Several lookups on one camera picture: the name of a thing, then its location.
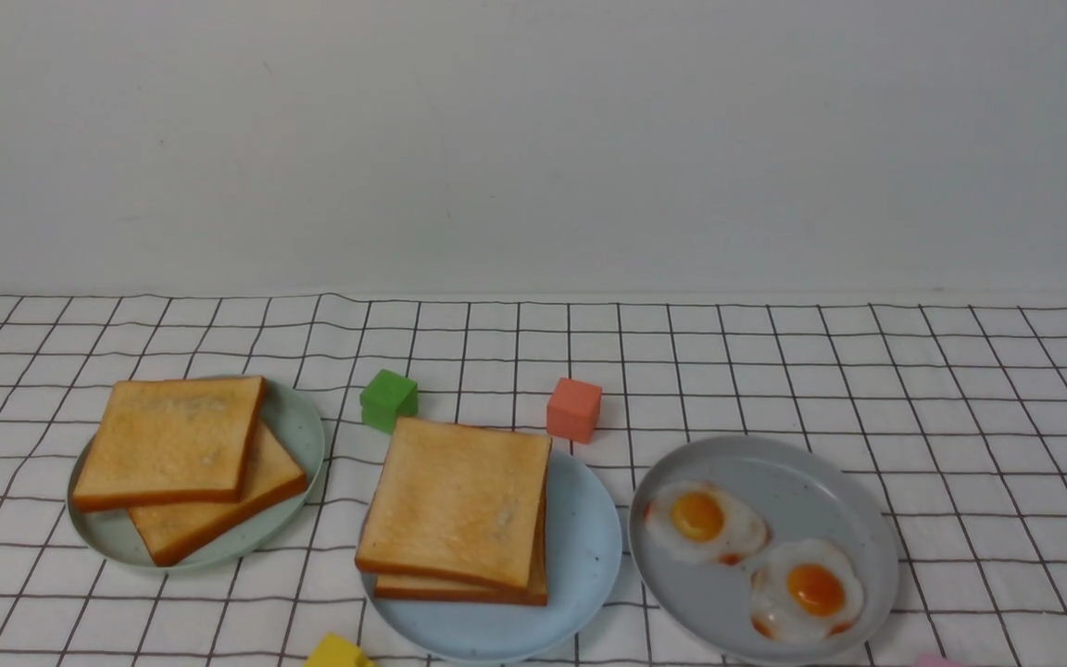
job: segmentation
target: toast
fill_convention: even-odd
[[[114,384],[73,504],[237,502],[265,390],[258,376]]]
[[[128,514],[156,566],[175,566],[257,512],[307,490],[307,474],[261,420],[257,422],[240,502],[190,502],[132,507]]]
[[[507,588],[461,584],[448,579],[412,577],[408,574],[378,574],[373,595],[382,600],[416,600],[426,602],[479,602],[488,604],[522,604],[545,607],[551,602],[545,572],[545,499],[538,515],[534,535],[534,560],[530,562],[530,583],[524,591]]]
[[[550,461],[550,435],[400,417],[356,569],[524,591]]]

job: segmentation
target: fried egg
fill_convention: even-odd
[[[779,642],[817,642],[845,633],[863,610],[863,586],[833,542],[777,544],[752,573],[752,625]]]
[[[644,507],[650,539],[683,562],[735,566],[768,543],[768,525],[748,504],[706,481],[673,481]]]

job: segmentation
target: egg white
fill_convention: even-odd
[[[842,583],[846,600],[830,616],[813,616],[789,592],[789,573],[797,566],[825,567]],[[777,544],[752,574],[752,623],[779,642],[818,642],[846,632],[863,610],[863,584],[855,577],[850,559],[833,542],[810,537]]]
[[[670,520],[673,503],[691,491],[708,494],[723,511],[723,528],[712,540],[690,540]],[[694,565],[720,561],[735,566],[765,547],[769,539],[768,525],[752,507],[706,481],[673,481],[662,487],[644,510],[644,530],[670,556]]]

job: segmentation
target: white wall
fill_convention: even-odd
[[[0,0],[0,291],[1067,288],[1067,0]]]

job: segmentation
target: orange cube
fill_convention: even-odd
[[[545,406],[545,430],[576,443],[592,442],[595,423],[601,418],[602,396],[604,390],[595,384],[562,377]]]

